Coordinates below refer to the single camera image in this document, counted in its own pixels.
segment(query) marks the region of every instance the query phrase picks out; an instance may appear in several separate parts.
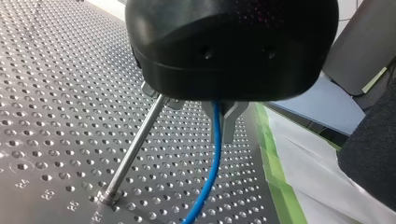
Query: green tape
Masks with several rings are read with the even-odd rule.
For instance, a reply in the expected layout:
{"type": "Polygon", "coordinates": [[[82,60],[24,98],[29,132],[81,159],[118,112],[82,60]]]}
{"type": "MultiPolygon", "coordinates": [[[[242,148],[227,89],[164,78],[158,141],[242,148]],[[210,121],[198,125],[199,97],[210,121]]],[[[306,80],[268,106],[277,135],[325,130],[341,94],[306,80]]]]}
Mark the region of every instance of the green tape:
{"type": "Polygon", "coordinates": [[[286,182],[282,165],[276,152],[276,145],[269,126],[264,106],[256,104],[256,119],[262,164],[269,183],[277,216],[282,224],[307,223],[293,188],[286,182]]]}

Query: white surface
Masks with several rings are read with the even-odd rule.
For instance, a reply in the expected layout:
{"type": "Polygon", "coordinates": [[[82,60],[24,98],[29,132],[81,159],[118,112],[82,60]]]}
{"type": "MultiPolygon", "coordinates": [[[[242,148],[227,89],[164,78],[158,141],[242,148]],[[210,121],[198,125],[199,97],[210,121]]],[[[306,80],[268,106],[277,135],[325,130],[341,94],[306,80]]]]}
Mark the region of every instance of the white surface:
{"type": "Polygon", "coordinates": [[[125,21],[125,5],[117,0],[87,0],[96,7],[113,15],[114,17],[125,21]]]}
{"type": "Polygon", "coordinates": [[[351,135],[365,116],[344,90],[324,77],[304,94],[270,104],[346,135],[351,135]]]}
{"type": "Polygon", "coordinates": [[[308,223],[395,223],[395,212],[341,171],[335,149],[326,140],[266,111],[283,173],[308,223]]]}
{"type": "Polygon", "coordinates": [[[357,0],[338,0],[340,10],[340,20],[350,19],[356,12],[357,0]]]}

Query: hole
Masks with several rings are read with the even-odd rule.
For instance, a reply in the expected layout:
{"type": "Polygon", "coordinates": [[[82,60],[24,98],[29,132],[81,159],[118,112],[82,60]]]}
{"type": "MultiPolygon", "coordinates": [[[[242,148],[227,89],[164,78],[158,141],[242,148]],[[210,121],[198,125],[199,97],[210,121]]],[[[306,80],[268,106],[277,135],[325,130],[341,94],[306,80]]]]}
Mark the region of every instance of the hole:
{"type": "Polygon", "coordinates": [[[42,175],[41,179],[44,180],[44,181],[51,181],[52,176],[50,176],[50,175],[42,175]]]}
{"type": "Polygon", "coordinates": [[[97,198],[94,197],[94,196],[90,196],[90,197],[88,197],[88,199],[89,199],[90,202],[92,202],[92,203],[96,203],[96,202],[97,202],[97,198]]]}
{"type": "Polygon", "coordinates": [[[17,167],[20,170],[26,170],[28,168],[28,166],[26,164],[23,164],[23,163],[18,164],[17,167]]]}
{"type": "Polygon", "coordinates": [[[73,186],[66,186],[66,190],[69,191],[69,192],[73,192],[73,191],[76,190],[76,188],[73,187],[73,186]]]}
{"type": "Polygon", "coordinates": [[[69,179],[70,178],[70,174],[68,174],[68,173],[59,173],[59,178],[61,178],[62,180],[69,179]]]}
{"type": "Polygon", "coordinates": [[[41,152],[39,152],[39,151],[33,151],[32,155],[35,156],[35,157],[41,157],[43,154],[41,152]]]}
{"type": "Polygon", "coordinates": [[[93,188],[93,185],[87,182],[82,182],[81,186],[86,189],[86,190],[91,190],[93,188]]]}
{"type": "Polygon", "coordinates": [[[38,161],[35,163],[35,167],[37,167],[40,170],[43,170],[43,169],[46,169],[48,167],[48,165],[43,161],[38,161]]]}
{"type": "Polygon", "coordinates": [[[12,146],[12,147],[15,147],[15,146],[17,146],[17,145],[19,144],[19,143],[16,142],[16,141],[9,141],[8,143],[9,143],[9,145],[12,146]]]}
{"type": "Polygon", "coordinates": [[[64,163],[61,162],[61,161],[56,161],[56,162],[55,162],[55,166],[56,166],[56,167],[64,167],[64,163]]]}
{"type": "Polygon", "coordinates": [[[85,176],[85,173],[84,173],[84,172],[78,171],[78,172],[77,172],[77,176],[78,176],[78,177],[84,177],[84,176],[85,176]]]}
{"type": "Polygon", "coordinates": [[[10,125],[11,121],[4,119],[4,120],[1,121],[1,123],[4,124],[4,125],[10,125]]]}
{"type": "Polygon", "coordinates": [[[22,158],[24,156],[23,152],[19,152],[19,151],[13,151],[11,153],[11,155],[15,158],[15,159],[19,159],[22,158]]]}

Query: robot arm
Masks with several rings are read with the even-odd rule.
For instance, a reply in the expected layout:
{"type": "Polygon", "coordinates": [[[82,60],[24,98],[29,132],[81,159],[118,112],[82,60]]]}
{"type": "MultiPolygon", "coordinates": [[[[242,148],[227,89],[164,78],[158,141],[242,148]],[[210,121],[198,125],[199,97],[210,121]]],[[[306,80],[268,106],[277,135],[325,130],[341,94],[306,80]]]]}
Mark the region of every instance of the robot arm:
{"type": "Polygon", "coordinates": [[[164,105],[201,101],[213,121],[210,102],[219,102],[231,143],[248,102],[290,98],[315,83],[338,24],[336,0],[129,0],[125,15],[143,92],[156,102],[99,195],[107,204],[164,105]]]}

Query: gray surface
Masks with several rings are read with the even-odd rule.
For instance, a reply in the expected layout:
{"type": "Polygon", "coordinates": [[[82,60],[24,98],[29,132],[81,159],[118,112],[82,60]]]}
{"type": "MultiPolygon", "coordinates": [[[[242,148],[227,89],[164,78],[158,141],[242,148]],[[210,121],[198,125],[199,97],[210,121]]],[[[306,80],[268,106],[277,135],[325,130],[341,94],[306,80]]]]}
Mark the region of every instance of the gray surface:
{"type": "MultiPolygon", "coordinates": [[[[0,13],[0,223],[179,223],[213,157],[200,104],[165,108],[120,203],[97,203],[153,103],[125,29],[76,1],[1,1],[0,13]]],[[[197,223],[278,222],[245,120],[197,223]]]]}
{"type": "Polygon", "coordinates": [[[365,116],[345,91],[324,77],[304,94],[270,104],[346,135],[351,135],[365,116]]]}
{"type": "Polygon", "coordinates": [[[351,95],[396,55],[396,2],[365,0],[332,46],[323,71],[351,95]]]}

